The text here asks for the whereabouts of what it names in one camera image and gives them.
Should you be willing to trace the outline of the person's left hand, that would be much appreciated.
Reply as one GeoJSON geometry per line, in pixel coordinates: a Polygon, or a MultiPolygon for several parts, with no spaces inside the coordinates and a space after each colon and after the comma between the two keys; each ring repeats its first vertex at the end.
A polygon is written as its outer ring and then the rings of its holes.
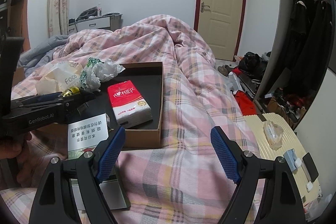
{"type": "Polygon", "coordinates": [[[30,132],[23,135],[22,141],[13,138],[7,138],[1,141],[1,160],[16,159],[18,163],[18,172],[15,176],[17,183],[27,188],[32,183],[32,166],[30,164],[30,149],[28,142],[32,139],[30,132]]]}

